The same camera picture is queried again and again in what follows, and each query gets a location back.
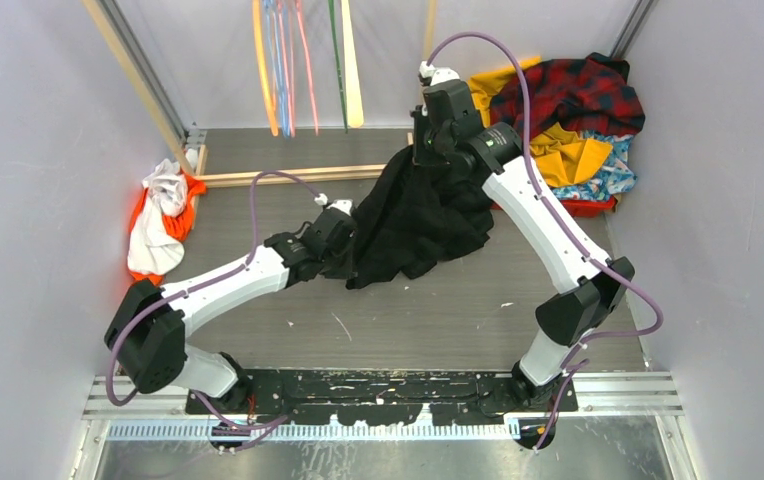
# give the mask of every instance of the blue patterned cloth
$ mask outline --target blue patterned cloth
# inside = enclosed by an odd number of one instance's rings
[[[629,169],[627,152],[634,135],[600,135],[596,132],[580,132],[582,138],[593,138],[612,145],[612,153],[600,170],[585,183],[553,189],[559,200],[588,200],[607,202],[612,195],[626,193],[635,186],[636,176]]]

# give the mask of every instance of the yellow shirt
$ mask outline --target yellow shirt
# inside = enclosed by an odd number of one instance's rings
[[[533,65],[541,63],[541,57],[532,57],[520,62],[520,68],[527,69]],[[491,126],[491,115],[488,113],[491,105],[491,99],[494,95],[500,93],[500,90],[509,83],[509,80],[516,75],[513,66],[494,70],[491,72],[477,73],[470,77],[467,86],[470,87],[470,93],[473,97],[473,105],[482,115],[482,125]]]
[[[529,142],[535,164],[551,187],[585,183],[600,170],[612,146],[593,138],[581,139],[555,124]]]

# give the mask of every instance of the gray floor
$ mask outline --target gray floor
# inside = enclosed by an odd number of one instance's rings
[[[321,138],[303,133],[284,140],[266,131],[210,131],[207,173],[384,163],[405,142],[404,131],[344,135],[328,130]],[[330,199],[355,200],[372,185],[372,180],[318,184]],[[257,193],[262,238],[293,231],[317,215],[301,187],[263,186]],[[199,330],[192,343],[225,351],[249,367],[506,370],[537,331],[535,307],[555,291],[508,216],[498,211],[494,218],[496,226],[484,249],[441,264],[422,278],[401,276],[358,291],[348,291],[334,280],[300,284],[224,314]],[[590,238],[610,249],[603,219],[580,224]],[[251,228],[248,190],[212,189],[200,202],[185,259],[167,281],[198,275],[245,255]],[[604,326],[634,328],[625,305]],[[590,370],[643,369],[636,339],[602,340],[585,353],[591,358]]]

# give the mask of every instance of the wooden frame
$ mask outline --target wooden frame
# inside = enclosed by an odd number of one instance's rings
[[[118,32],[112,27],[107,15],[105,14],[102,6],[99,4],[99,0],[82,0],[82,4],[87,9],[97,30],[105,39],[108,48],[114,54],[115,58],[126,74],[126,77],[134,87],[135,92],[144,104],[150,117],[158,128],[161,136],[164,138],[167,147],[173,154],[173,158],[179,162],[182,170],[195,176],[197,179],[205,182],[208,188],[223,188],[223,187],[243,187],[249,186],[252,179],[261,173],[260,171],[253,172],[238,172],[238,173],[225,173],[216,175],[206,175],[205,165],[208,159],[208,148],[203,144],[199,149],[199,158],[196,168],[192,168],[188,162],[183,151],[184,139],[177,138],[173,132],[173,128],[169,122],[161,113],[158,101],[153,96],[152,92],[147,87],[147,83],[140,71],[138,70],[134,59],[125,48],[123,41],[120,39]],[[437,0],[429,0],[429,6],[427,9],[426,27],[424,31],[423,50],[424,57],[428,56],[429,50],[432,47],[432,40],[435,32],[435,12],[437,10]],[[412,144],[412,133],[408,132],[407,141],[408,144]],[[384,164],[376,165],[352,165],[343,167],[316,167],[316,168],[301,168],[294,170],[284,170],[286,173],[296,175],[306,182],[328,182],[335,180],[361,180],[368,178],[377,178],[382,173]],[[291,180],[283,177],[265,177],[258,182],[259,185],[276,185],[291,183]],[[199,197],[195,197],[192,201],[193,208],[196,209],[199,205]]]
[[[99,30],[100,35],[105,39],[105,43],[108,44],[111,53],[114,54],[114,57],[120,64],[120,68],[123,69],[123,73],[126,74],[126,78],[129,79],[129,82],[135,89],[135,93],[137,93],[141,102],[143,102],[146,111],[149,112],[149,116],[152,117],[152,121],[161,133],[161,137],[164,138],[164,142],[170,149],[173,158],[179,162],[179,165],[185,173],[192,175],[194,169],[191,168],[191,164],[188,163],[188,159],[185,158],[185,152],[182,151],[182,145],[185,139],[178,138],[173,131],[173,127],[171,127],[167,119],[164,118],[164,115],[161,113],[161,107],[158,105],[158,100],[153,96],[147,86],[146,80],[135,65],[134,59],[124,46],[117,31],[111,26],[111,21],[108,19],[108,16],[105,14],[99,1],[82,0],[82,4],[85,6],[85,9],[87,9],[94,24],[96,24],[96,28]]]

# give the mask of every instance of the white wall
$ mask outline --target white wall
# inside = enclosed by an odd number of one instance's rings
[[[610,219],[667,316],[649,346],[708,478],[764,478],[764,3],[659,2],[628,58],[647,123]]]
[[[166,154],[80,2],[0,1],[0,479],[64,478]]]
[[[267,125],[251,0],[117,1],[186,123],[195,121],[203,128]],[[338,126],[343,121],[327,3],[303,2],[319,117],[322,124]],[[435,41],[478,30],[496,36],[521,58],[583,57],[595,50],[609,53],[634,3],[444,0],[438,2]],[[419,100],[417,67],[427,4],[426,0],[350,2],[367,125],[411,123],[408,111]],[[439,62],[463,76],[508,63],[498,50],[480,42],[460,40]],[[298,124],[308,126],[312,116],[305,66],[299,58],[297,65]]]

